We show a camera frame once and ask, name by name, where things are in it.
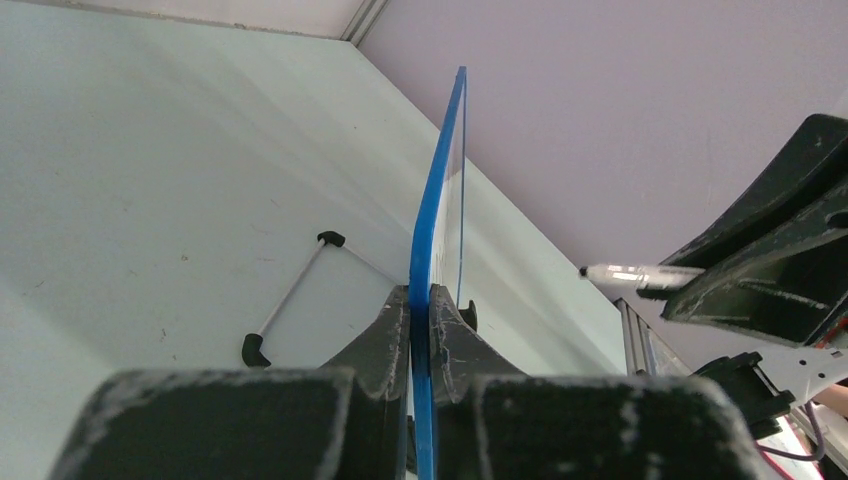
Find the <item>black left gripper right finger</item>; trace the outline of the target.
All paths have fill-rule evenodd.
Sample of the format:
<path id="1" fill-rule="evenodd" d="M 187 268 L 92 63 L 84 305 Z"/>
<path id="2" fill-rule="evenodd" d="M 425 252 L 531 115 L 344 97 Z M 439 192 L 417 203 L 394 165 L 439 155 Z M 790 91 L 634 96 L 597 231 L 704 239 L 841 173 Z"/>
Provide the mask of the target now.
<path id="1" fill-rule="evenodd" d="M 531 376 L 430 291 L 439 479 L 758 479 L 740 411 L 699 377 Z"/>

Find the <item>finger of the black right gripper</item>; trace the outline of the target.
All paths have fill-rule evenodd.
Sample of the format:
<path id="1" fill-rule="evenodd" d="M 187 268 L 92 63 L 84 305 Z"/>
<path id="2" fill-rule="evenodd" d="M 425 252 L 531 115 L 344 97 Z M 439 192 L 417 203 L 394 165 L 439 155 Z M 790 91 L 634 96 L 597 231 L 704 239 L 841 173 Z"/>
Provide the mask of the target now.
<path id="1" fill-rule="evenodd" d="M 669 322 L 813 346 L 847 315 L 847 183 L 669 299 Z"/>
<path id="2" fill-rule="evenodd" d="M 808 116 L 705 231 L 661 263 L 707 269 L 793 218 L 847 177 L 847 120 Z"/>

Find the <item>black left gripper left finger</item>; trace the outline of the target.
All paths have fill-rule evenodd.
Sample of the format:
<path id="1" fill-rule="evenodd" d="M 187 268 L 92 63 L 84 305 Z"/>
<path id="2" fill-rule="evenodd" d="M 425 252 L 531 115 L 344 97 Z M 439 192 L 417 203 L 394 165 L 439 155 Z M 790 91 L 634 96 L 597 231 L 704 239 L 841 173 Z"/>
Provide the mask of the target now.
<path id="1" fill-rule="evenodd" d="M 78 414 L 53 479 L 401 479 L 410 309 L 376 319 L 315 369 L 128 370 Z"/>

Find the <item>black whiteboard marker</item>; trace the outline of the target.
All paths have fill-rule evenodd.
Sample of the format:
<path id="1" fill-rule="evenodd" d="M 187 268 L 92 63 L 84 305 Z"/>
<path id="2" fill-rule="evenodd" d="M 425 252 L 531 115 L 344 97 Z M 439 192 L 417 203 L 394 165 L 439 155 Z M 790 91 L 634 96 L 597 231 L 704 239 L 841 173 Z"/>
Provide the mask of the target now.
<path id="1" fill-rule="evenodd" d="M 680 290 L 704 272 L 701 268 L 670 265 L 594 264 L 578 268 L 579 277 L 596 286 L 649 291 Z"/>

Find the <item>blue-framed whiteboard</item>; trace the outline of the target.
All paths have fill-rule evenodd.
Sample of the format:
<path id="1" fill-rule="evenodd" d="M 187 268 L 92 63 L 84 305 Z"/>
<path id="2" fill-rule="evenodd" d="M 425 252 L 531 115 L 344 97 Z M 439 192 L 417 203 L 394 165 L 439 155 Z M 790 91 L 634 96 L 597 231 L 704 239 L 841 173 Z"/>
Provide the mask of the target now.
<path id="1" fill-rule="evenodd" d="M 416 217 L 409 267 L 411 381 L 417 476 L 437 472 L 429 307 L 433 286 L 461 291 L 465 211 L 467 68 L 458 68 Z"/>

